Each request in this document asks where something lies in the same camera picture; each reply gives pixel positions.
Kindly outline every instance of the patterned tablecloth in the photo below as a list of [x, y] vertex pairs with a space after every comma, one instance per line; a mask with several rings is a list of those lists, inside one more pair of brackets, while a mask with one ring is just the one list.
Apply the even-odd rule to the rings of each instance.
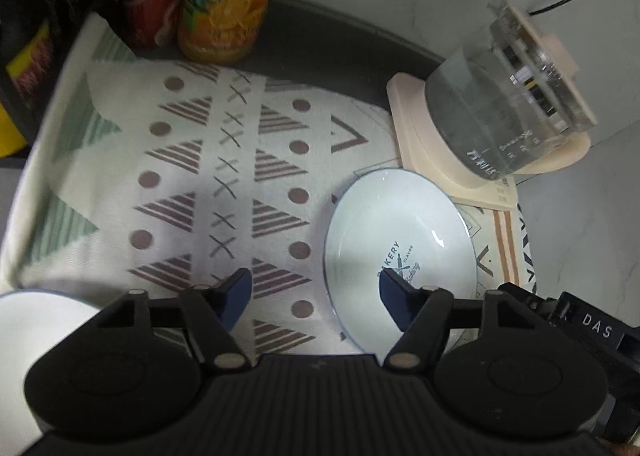
[[[91, 16], [20, 182], [0, 258], [3, 291], [41, 287], [105, 304], [169, 296], [251, 269], [233, 335], [265, 352], [353, 353], [322, 276], [334, 205], [399, 166], [390, 115], [310, 86], [212, 65], [137, 60]], [[478, 296], [535, 284], [517, 210], [459, 206]]]

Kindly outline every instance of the orange stripe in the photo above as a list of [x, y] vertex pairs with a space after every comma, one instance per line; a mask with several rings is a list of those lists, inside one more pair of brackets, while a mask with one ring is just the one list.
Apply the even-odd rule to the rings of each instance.
[[509, 282], [509, 269], [507, 267], [507, 256], [504, 253], [504, 243], [502, 242], [502, 229], [500, 227], [500, 214], [494, 211], [495, 239], [498, 243], [498, 252], [500, 252], [500, 263], [502, 264], [502, 276], [504, 282]]
[[513, 227], [511, 226], [511, 211], [504, 213], [504, 219], [507, 222], [507, 239], [509, 242], [509, 252], [511, 254], [511, 266], [513, 267], [514, 284], [520, 286], [520, 274], [518, 273], [518, 265], [516, 263], [516, 248], [513, 245]]

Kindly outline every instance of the beige kettle base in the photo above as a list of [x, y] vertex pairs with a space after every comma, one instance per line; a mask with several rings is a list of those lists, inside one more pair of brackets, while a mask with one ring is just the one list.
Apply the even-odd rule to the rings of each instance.
[[[424, 97], [424, 81], [406, 73], [398, 73], [386, 85], [386, 92], [396, 128], [402, 166], [405, 169], [426, 176], [449, 195], [455, 203], [501, 211], [512, 210], [516, 207], [518, 192], [513, 176], [507, 176], [498, 181], [482, 182], [479, 177], [473, 175], [479, 180], [475, 184], [476, 186], [464, 186], [445, 174], [447, 169], [443, 166], [452, 166], [453, 153], [450, 150], [440, 149], [441, 144], [435, 142], [434, 147], [428, 150], [420, 141], [415, 131], [412, 112], [416, 110], [428, 111]], [[421, 134], [434, 136], [433, 132], [437, 133], [435, 129], [430, 129], [429, 133]], [[460, 166], [463, 166], [462, 162], [457, 159], [456, 161], [460, 163]]]

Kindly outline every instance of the kettle handle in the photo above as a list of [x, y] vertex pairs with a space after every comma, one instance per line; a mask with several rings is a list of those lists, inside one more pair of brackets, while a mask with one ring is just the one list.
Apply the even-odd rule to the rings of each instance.
[[539, 174], [562, 169], [580, 160], [587, 154], [590, 147], [591, 139], [586, 132], [574, 132], [562, 146], [518, 169], [515, 173]]

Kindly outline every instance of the white plate with blue rim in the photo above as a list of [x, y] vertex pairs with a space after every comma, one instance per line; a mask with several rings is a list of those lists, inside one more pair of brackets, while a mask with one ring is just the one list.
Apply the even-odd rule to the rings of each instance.
[[[381, 362], [402, 336], [380, 299], [383, 268], [415, 288], [476, 296], [476, 255], [465, 221], [444, 192], [412, 171], [380, 169], [356, 180], [338, 201], [324, 242], [335, 314], [345, 334]], [[447, 348], [461, 334], [452, 331]]]
[[21, 454], [42, 435], [24, 397], [30, 367], [96, 313], [94, 306], [61, 293], [0, 295], [0, 455]]

